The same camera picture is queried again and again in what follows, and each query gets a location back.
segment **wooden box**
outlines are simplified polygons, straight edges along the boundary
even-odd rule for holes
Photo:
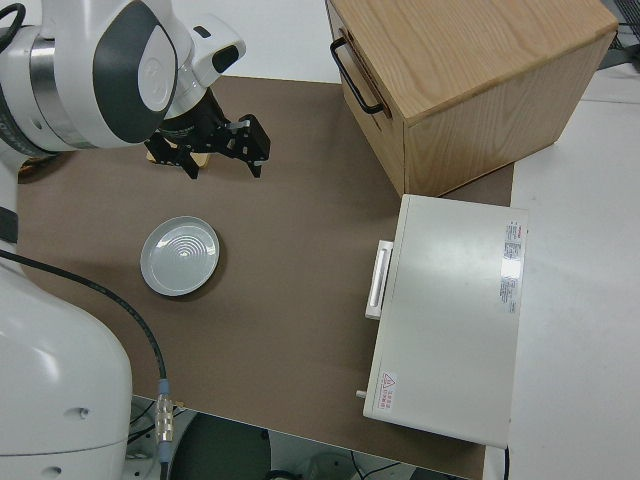
[[[555,142],[611,43],[599,0],[327,0],[344,95],[398,193]]]

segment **brown mat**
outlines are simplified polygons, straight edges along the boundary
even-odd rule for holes
[[[272,152],[262,179],[217,156],[191,181],[150,165],[142,147],[75,153],[21,186],[19,251],[135,305],[162,347],[173,397],[190,408],[480,478],[484,447],[367,419],[355,397],[376,337],[364,318],[376,246],[393,240],[400,199],[340,86],[223,78],[216,94],[230,118],[263,122]],[[505,203],[510,184],[505,169],[451,196]],[[170,299],[146,286],[139,255],[156,226],[180,215],[209,222],[222,256],[203,288]],[[104,321],[129,354],[135,393],[155,396],[153,355],[123,311],[29,275]]]

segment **white plate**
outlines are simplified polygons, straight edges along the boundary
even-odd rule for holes
[[[195,217],[176,217],[156,228],[142,247],[140,269],[153,290],[184,295],[201,287],[218,264],[220,243],[211,226]]]

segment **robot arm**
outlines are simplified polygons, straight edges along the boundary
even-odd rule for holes
[[[191,152],[240,158],[259,175],[268,137],[251,115],[227,120],[208,88],[245,50],[224,23],[200,15],[183,24],[170,0],[42,3],[38,26],[21,27],[24,7],[0,10],[0,18],[17,12],[13,28],[0,28],[1,250],[15,251],[17,169],[28,156],[145,142],[159,163],[192,177]],[[0,423],[10,435],[0,438],[0,477],[121,478],[131,399],[122,346],[6,258],[0,347],[10,360],[0,367]],[[158,428],[166,478],[165,384],[157,418],[169,424]]]
[[[0,54],[0,140],[29,156],[146,142],[192,178],[191,152],[220,152],[259,176],[269,138],[253,116],[227,120],[208,88],[244,53],[221,20],[183,24],[169,0],[43,1],[42,26]]]

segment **warning label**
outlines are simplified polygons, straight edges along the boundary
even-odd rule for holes
[[[522,225],[511,222],[504,235],[504,251],[500,275],[500,301],[507,312],[518,309],[518,288],[522,268]]]
[[[382,372],[380,376],[380,390],[378,392],[378,402],[376,407],[379,410],[390,411],[393,408],[398,375],[391,372]]]

